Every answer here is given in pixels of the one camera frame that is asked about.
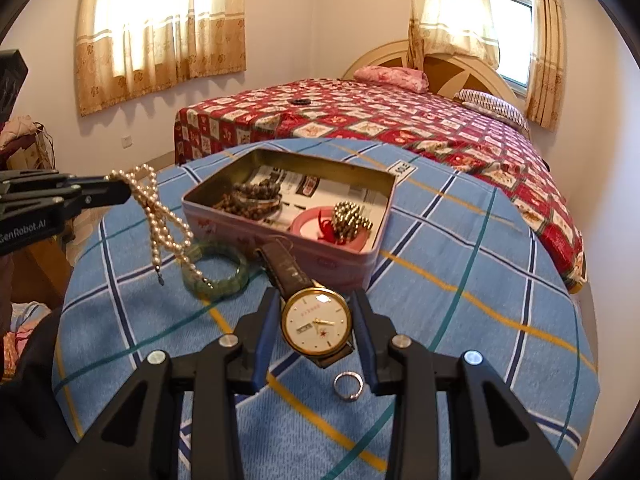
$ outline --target silver ring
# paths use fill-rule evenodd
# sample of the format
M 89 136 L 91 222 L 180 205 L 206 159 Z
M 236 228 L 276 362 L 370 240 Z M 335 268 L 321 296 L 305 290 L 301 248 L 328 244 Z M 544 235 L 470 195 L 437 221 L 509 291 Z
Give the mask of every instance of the silver ring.
M 354 394 L 351 395 L 343 395 L 338 391 L 338 381 L 343 378 L 343 377 L 353 377 L 358 381 L 358 391 L 355 392 Z M 340 397 L 342 400 L 346 400 L 347 402 L 354 402 L 356 400 L 358 400 L 360 398 L 360 394 L 362 393 L 362 390 L 364 389 L 364 381 L 362 380 L 362 377 L 360 376 L 360 374 L 357 374 L 356 372 L 342 372 L 340 374 L 337 374 L 335 379 L 334 379 L 334 390 L 335 393 L 338 395 L 338 397 Z

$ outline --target blue checkered bedsheet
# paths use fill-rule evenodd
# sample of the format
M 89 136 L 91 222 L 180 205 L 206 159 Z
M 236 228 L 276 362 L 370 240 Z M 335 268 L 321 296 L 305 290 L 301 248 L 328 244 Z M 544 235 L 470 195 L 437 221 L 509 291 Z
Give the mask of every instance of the blue checkered bedsheet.
M 398 160 L 417 166 L 396 192 L 368 291 L 373 309 L 431 350 L 452 356 L 481 351 L 568 464 L 591 421 L 597 375 L 579 312 L 510 201 L 472 176 L 388 144 L 292 139 L 263 145 L 374 168 Z M 255 146 L 163 171 L 161 200 L 182 214 L 187 190 Z M 172 256 L 162 263 L 164 287 L 149 257 L 143 212 L 129 200 L 108 212 L 72 275 L 52 387 L 77 439 L 149 352 L 200 350 L 254 311 L 268 286 L 256 272 L 240 296 L 202 303 L 184 289 Z M 203 262 L 202 269 L 212 278 L 232 272 L 223 261 Z M 358 402 L 341 401 L 332 381 L 344 370 L 360 371 L 356 354 L 320 370 L 278 337 L 268 386 L 255 397 L 237 398 L 248 479 L 384 477 L 393 402 L 368 390 Z M 449 478 L 446 404 L 438 401 L 440 477 Z M 178 450 L 185 479 L 190 409 L 187 398 Z

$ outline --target wristwatch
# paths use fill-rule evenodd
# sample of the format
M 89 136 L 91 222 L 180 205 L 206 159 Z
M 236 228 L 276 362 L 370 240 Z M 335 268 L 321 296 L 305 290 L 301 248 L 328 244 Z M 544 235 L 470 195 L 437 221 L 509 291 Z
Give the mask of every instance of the wristwatch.
M 284 300 L 280 325 L 287 343 L 320 368 L 353 352 L 345 299 L 309 278 L 279 240 L 256 250 Z

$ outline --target beige floral curtain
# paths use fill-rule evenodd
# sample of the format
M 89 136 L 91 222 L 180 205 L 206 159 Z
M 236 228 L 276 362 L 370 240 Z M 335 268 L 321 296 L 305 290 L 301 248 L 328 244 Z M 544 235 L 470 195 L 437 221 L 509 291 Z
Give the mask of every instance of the beige floral curtain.
M 527 119 L 558 129 L 564 97 L 564 15 L 561 0 L 535 0 L 534 44 L 529 69 Z
M 76 90 L 83 116 L 187 79 L 245 69 L 244 0 L 81 0 Z
M 490 0 L 412 0 L 409 65 L 422 70 L 427 54 L 473 56 L 498 68 Z

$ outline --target open tin box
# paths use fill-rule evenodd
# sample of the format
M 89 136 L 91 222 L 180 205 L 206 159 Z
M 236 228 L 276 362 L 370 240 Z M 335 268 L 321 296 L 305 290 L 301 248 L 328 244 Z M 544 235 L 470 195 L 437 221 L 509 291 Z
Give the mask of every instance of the open tin box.
M 265 175 L 271 176 L 272 180 L 280 178 L 284 204 L 281 216 L 288 214 L 291 218 L 292 211 L 301 214 L 305 205 L 314 204 L 314 196 L 316 201 L 325 201 L 321 204 L 323 206 L 333 207 L 342 201 L 361 203 L 364 215 L 371 215 L 374 221 L 362 250 L 318 240 L 315 236 L 319 234 L 318 218 L 305 224 L 300 234 L 294 234 L 286 230 L 287 221 L 269 225 L 213 209 L 224 194 L 232 192 L 233 184 L 256 183 Z M 182 198 L 182 207 L 197 239 L 213 238 L 233 245 L 253 259 L 256 247 L 270 238 L 279 238 L 310 278 L 347 293 L 369 285 L 395 183 L 395 176 L 386 171 L 318 156 L 256 148 L 191 189 Z

